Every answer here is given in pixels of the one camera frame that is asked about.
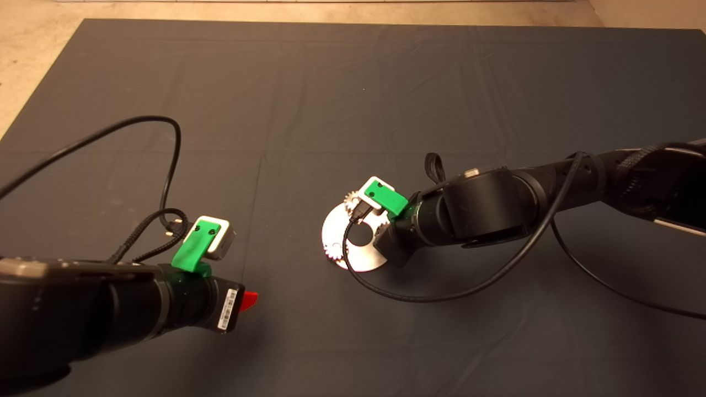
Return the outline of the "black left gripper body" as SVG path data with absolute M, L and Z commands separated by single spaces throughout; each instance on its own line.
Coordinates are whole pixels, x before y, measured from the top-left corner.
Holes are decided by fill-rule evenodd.
M 168 273 L 168 305 L 163 332 L 197 327 L 232 332 L 244 303 L 245 286 L 221 277 L 195 273 Z

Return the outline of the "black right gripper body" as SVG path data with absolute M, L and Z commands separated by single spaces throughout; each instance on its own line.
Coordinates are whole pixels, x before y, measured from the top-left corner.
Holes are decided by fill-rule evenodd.
M 436 209 L 416 201 L 376 234 L 374 247 L 389 264 L 401 268 L 419 249 L 436 245 L 435 228 Z

